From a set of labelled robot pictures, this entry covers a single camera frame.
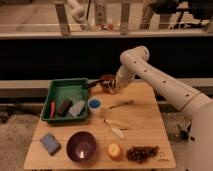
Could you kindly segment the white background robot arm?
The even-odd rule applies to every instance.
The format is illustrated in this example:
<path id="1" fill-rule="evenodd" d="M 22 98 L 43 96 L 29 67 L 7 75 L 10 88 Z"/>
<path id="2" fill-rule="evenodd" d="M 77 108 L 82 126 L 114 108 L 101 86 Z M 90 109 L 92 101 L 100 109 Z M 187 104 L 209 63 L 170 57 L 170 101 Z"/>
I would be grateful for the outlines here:
<path id="1" fill-rule="evenodd" d="M 90 30 L 90 24 L 84 16 L 85 10 L 77 0 L 67 0 L 67 4 L 71 9 L 71 16 L 73 20 L 78 23 L 82 30 Z"/>

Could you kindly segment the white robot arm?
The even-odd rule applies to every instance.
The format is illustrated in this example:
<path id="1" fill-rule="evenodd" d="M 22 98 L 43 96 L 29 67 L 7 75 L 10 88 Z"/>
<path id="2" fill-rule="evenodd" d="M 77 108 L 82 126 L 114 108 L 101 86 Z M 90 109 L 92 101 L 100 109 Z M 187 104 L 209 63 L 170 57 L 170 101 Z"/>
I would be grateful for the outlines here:
<path id="1" fill-rule="evenodd" d="M 186 171 L 213 171 L 213 99 L 147 63 L 145 46 L 125 50 L 116 73 L 116 89 L 126 88 L 139 76 L 178 111 L 191 119 Z"/>

